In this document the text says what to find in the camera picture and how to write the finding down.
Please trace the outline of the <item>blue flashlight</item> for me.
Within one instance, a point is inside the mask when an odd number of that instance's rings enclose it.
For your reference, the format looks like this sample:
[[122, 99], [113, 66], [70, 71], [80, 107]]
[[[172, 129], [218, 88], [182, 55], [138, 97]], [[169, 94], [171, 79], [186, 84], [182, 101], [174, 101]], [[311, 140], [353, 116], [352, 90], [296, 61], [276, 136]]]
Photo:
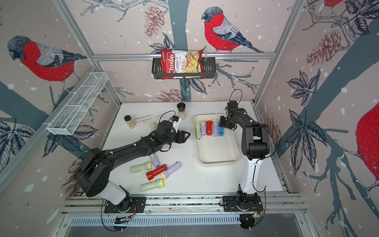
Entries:
[[224, 136], [224, 128], [223, 127], [219, 128], [219, 136], [220, 137]]

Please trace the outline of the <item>red flashlight white cap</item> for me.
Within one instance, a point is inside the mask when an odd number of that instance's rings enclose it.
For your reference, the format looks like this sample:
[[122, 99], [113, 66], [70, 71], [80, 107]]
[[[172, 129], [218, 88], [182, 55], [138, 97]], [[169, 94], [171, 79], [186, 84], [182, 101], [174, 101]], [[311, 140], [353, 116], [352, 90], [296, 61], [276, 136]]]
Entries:
[[212, 136], [212, 126], [213, 126], [213, 121], [211, 119], [208, 119], [206, 121], [206, 135], [207, 136]]

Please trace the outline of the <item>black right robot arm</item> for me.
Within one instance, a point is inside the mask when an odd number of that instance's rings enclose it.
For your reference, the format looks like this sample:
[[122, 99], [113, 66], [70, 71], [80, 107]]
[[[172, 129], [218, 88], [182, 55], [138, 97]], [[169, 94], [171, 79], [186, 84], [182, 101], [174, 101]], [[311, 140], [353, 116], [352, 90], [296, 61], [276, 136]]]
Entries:
[[241, 151], [246, 156], [247, 165], [239, 187], [243, 193], [257, 192], [256, 183], [262, 160], [270, 152], [268, 127], [251, 118], [244, 108], [238, 107], [237, 101], [229, 101], [224, 116], [220, 117], [220, 127], [235, 130], [242, 129]]

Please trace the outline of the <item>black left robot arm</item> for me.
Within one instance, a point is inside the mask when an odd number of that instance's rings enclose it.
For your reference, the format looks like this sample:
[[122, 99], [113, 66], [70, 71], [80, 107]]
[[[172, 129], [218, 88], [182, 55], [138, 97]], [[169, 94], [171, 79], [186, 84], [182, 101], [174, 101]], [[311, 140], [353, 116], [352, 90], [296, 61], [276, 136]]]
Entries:
[[171, 121], [164, 120], [155, 131], [134, 143], [104, 151], [92, 149], [75, 171], [75, 180], [87, 197], [97, 196], [109, 183], [113, 169], [161, 151], [165, 145], [186, 143], [189, 137], [189, 132], [177, 130]]

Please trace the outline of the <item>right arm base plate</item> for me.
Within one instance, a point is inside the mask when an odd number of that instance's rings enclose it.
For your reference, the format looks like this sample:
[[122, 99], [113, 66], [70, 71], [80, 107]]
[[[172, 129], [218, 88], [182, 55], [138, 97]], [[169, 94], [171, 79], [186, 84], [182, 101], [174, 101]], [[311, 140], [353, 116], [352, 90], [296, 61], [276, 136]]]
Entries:
[[245, 200], [236, 196], [223, 196], [220, 205], [224, 212], [263, 212], [264, 207], [259, 195], [247, 195]]

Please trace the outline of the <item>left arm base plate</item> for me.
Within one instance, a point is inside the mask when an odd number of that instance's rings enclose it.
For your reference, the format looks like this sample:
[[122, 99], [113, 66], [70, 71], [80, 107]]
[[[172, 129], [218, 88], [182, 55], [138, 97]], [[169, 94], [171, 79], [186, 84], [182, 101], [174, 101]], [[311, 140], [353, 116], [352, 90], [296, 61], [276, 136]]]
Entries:
[[106, 214], [143, 213], [146, 200], [146, 197], [126, 197], [125, 200], [118, 205], [106, 201], [104, 212]]

